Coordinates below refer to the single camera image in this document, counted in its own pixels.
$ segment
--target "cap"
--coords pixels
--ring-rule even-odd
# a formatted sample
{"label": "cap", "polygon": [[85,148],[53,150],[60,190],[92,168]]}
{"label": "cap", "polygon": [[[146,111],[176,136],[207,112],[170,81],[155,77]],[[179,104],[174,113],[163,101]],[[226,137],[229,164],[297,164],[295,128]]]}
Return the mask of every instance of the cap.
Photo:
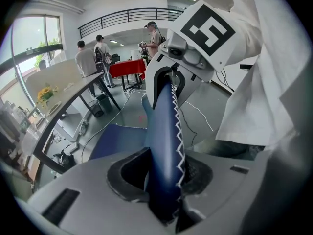
{"label": "cap", "polygon": [[144,26],[144,28],[147,28],[148,26],[151,26],[153,24],[156,24],[156,22],[154,22],[154,21],[148,22],[148,24],[146,26]]}
{"label": "cap", "polygon": [[103,36],[101,36],[101,35],[98,35],[97,37],[96,37],[96,40],[99,42],[101,39],[104,39],[104,37]]}

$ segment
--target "window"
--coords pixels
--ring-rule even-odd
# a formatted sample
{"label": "window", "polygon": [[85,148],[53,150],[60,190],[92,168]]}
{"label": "window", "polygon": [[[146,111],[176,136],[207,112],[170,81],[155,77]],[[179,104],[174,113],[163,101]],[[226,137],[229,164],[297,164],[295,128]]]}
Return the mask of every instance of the window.
{"label": "window", "polygon": [[[11,27],[7,32],[0,49],[0,66],[2,65],[6,71],[0,76],[1,99],[24,109],[31,109],[34,101],[25,82],[29,76],[40,70],[38,66],[41,60],[45,60],[46,67],[51,65],[51,60],[62,51],[62,45],[58,45],[61,42],[58,17],[32,15],[15,19],[13,30]],[[35,48],[39,48],[40,55],[33,56],[32,53],[26,53]]]}
{"label": "window", "polygon": [[13,24],[13,53],[46,46],[44,17],[18,18]]}
{"label": "window", "polygon": [[45,18],[48,45],[60,44],[60,31],[58,18]]}

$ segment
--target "person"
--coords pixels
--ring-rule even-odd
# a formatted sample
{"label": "person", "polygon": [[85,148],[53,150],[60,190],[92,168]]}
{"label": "person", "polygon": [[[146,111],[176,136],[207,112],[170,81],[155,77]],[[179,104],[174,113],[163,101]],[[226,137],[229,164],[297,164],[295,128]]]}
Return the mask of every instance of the person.
{"label": "person", "polygon": [[43,69],[47,68],[45,60],[40,60],[40,62],[38,63],[38,67],[39,69],[42,71]]}
{"label": "person", "polygon": [[229,98],[219,129],[191,149],[253,160],[265,147],[295,132],[281,98],[307,69],[312,43],[284,0],[233,1],[230,12],[216,9],[240,35],[227,64],[257,59]]}
{"label": "person", "polygon": [[144,44],[144,46],[140,47],[148,47],[149,55],[153,58],[158,52],[158,46],[161,44],[161,34],[158,30],[156,22],[154,21],[148,22],[145,28],[147,28],[148,32],[151,33],[150,43]]}
{"label": "person", "polygon": [[[79,52],[75,56],[75,61],[78,68],[81,70],[83,77],[99,73],[95,63],[96,57],[92,49],[86,49],[84,41],[78,41],[77,47]],[[101,79],[99,82],[95,82],[95,84],[99,87],[101,93],[104,94],[103,86],[105,85],[104,83],[101,83]],[[89,91],[93,97],[96,97],[93,84],[89,86]]]}
{"label": "person", "polygon": [[97,35],[96,37],[97,44],[94,46],[93,50],[96,52],[96,49],[99,48],[99,50],[103,53],[104,58],[102,58],[102,62],[104,63],[105,68],[105,74],[104,74],[104,81],[107,84],[109,88],[113,88],[115,84],[113,83],[112,77],[109,73],[110,70],[110,63],[111,63],[111,55],[109,54],[109,46],[103,42],[103,37],[101,35]]}

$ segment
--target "bouquet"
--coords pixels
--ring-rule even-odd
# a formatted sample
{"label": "bouquet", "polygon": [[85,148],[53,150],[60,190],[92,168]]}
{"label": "bouquet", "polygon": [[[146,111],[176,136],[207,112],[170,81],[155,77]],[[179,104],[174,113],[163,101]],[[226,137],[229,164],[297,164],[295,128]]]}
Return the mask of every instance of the bouquet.
{"label": "bouquet", "polygon": [[50,87],[49,84],[46,85],[45,88],[43,88],[41,91],[38,92],[38,96],[37,96],[37,104],[41,104],[42,107],[44,108],[47,103],[48,100],[55,94],[58,92],[58,87],[56,86],[54,89],[52,89]]}

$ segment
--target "railing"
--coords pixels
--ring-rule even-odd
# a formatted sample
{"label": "railing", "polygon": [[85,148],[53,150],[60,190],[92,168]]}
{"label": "railing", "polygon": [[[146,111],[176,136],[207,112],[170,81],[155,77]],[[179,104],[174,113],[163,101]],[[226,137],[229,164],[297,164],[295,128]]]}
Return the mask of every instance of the railing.
{"label": "railing", "polygon": [[183,11],[180,11],[180,10],[166,9],[166,8],[137,8],[137,9],[122,10],[122,11],[114,12],[114,13],[105,15],[101,18],[92,20],[89,23],[86,23],[80,26],[78,29],[79,29],[80,37],[83,38],[100,29],[104,29],[106,27],[110,27],[116,24],[121,24],[121,23],[122,24],[129,23],[129,22],[139,21],[139,20],[174,21],[182,13]]}

